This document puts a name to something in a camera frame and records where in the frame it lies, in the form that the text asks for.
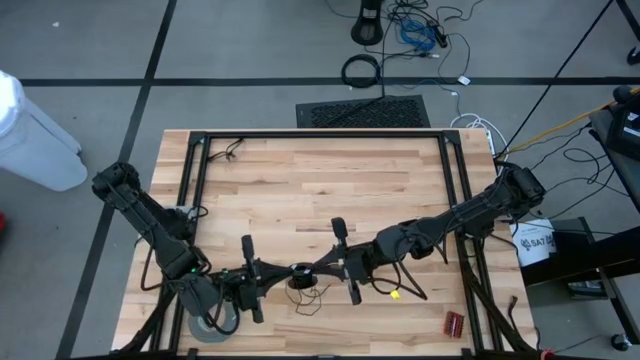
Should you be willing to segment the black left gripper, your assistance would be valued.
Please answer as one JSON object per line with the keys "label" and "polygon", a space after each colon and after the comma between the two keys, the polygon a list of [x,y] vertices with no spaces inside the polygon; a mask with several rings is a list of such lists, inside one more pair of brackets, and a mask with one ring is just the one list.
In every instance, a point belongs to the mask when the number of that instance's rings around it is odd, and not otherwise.
{"label": "black left gripper", "polygon": [[223,269],[221,279],[231,302],[242,311],[250,310],[255,323],[263,323],[260,297],[266,298],[272,292],[284,291],[293,269],[262,262],[255,256],[250,235],[241,237],[241,245],[245,264],[240,268]]}

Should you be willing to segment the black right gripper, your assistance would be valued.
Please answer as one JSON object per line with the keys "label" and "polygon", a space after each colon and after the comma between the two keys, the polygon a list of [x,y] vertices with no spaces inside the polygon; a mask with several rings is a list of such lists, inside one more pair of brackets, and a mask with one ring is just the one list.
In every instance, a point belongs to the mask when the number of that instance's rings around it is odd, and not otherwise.
{"label": "black right gripper", "polygon": [[330,250],[320,260],[311,265],[313,275],[328,276],[348,283],[349,295],[353,305],[362,302],[359,282],[366,283],[370,276],[370,255],[374,248],[372,241],[349,246],[347,244],[348,230],[343,218],[331,219],[335,237],[338,240],[335,248]]}

